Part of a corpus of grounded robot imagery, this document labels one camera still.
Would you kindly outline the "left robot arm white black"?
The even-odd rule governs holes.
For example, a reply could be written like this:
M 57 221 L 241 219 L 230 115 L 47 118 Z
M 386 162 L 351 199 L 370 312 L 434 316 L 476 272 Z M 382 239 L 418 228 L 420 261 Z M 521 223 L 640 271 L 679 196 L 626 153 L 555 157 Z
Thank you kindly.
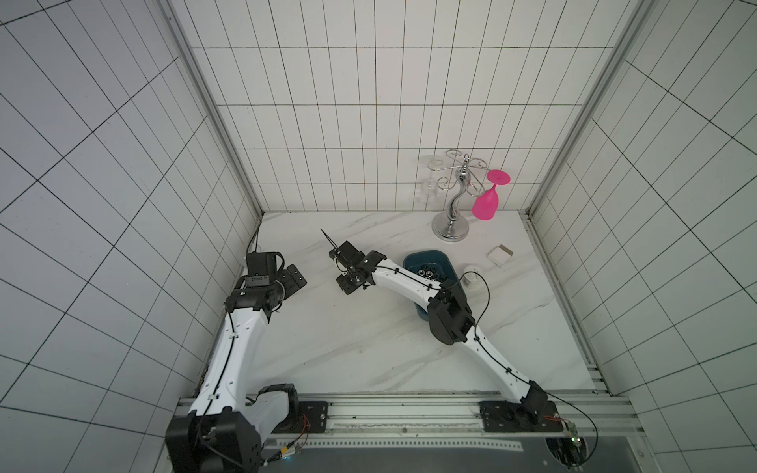
M 254 355 L 272 313 L 307 285 L 295 265 L 281 268 L 261 285 L 250 269 L 225 301 L 226 318 L 201 388 L 188 413 L 175 416 L 165 441 L 175 472 L 256 472 L 295 445 L 290 441 L 266 458 L 264 445 L 277 429 L 299 438 L 311 429 L 293 384 L 274 384 L 248 396 Z

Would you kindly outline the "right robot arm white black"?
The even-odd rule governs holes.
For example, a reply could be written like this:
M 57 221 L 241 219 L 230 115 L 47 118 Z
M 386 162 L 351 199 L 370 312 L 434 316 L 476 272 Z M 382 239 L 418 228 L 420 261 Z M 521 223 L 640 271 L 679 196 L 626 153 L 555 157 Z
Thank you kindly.
M 432 335 L 447 346 L 463 348 L 497 386 L 505 405 L 500 408 L 496 424 L 510 424 L 521 432 L 556 433 L 565 429 L 548 394 L 510 366 L 478 328 L 461 283 L 438 283 L 415 275 L 374 250 L 364 254 L 345 246 L 331 250 L 329 257 L 341 272 L 337 284 L 345 294 L 377 286 L 423 307 Z

